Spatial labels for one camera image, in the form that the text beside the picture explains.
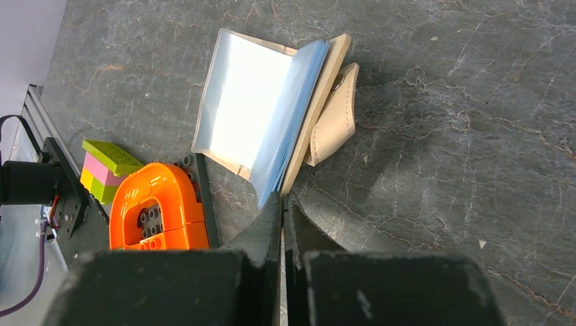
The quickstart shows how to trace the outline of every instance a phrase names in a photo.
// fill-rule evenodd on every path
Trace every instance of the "marble table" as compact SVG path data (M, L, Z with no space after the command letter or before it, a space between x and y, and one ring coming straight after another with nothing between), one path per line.
M296 48L353 37L356 134L293 187L330 236L464 253L510 325L576 323L572 1L68 1L42 102L77 162L83 139L185 155L222 27ZM255 194L207 164L227 242Z

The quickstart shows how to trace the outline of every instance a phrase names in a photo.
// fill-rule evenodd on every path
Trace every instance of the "toy brick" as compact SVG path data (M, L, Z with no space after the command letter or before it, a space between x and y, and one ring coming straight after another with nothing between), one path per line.
M116 176L129 175L143 167L137 159L116 144L107 141L85 140L82 142L82 148L102 162Z
M80 175L80 183L90 192L92 188L92 182L94 181L94 175L90 173L85 168L82 169L82 174Z
M98 179L94 178L89 191L101 204L108 204L114 199L114 195L116 195L118 191L118 186L103 185Z
M122 181L128 176L122 177L115 176L102 162L98 161L92 154L86 152L84 158L84 168L88 170L94 178L98 179L104 186L106 185L120 185Z

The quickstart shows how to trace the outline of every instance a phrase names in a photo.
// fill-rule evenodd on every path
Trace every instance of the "leather strap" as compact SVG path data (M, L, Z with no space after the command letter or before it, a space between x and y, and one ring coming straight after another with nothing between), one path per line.
M305 163L316 166L334 154L356 131L354 123L354 91L359 65L351 63L340 70L339 86L326 100L318 122L312 129L310 147L304 157Z

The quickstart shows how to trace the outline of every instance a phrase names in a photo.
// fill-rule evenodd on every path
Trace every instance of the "red wire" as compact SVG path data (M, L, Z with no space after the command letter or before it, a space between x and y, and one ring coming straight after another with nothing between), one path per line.
M48 217L48 221L50 221L50 227L53 229L60 229L59 226L54 224L54 214L56 212L56 205L58 204L58 200L60 199L59 195L56 195L56 197L54 197L54 202L52 203L52 209L50 209L50 216Z

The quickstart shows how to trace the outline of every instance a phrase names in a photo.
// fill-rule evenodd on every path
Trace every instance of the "yellow lego brick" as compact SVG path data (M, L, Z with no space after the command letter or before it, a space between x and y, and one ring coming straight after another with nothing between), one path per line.
M129 175L144 166L114 143L85 140L82 142L82 148L92 154L116 176Z
M82 169L82 174L80 175L80 183L90 192L92 189L92 182L94 181L94 175L85 168Z

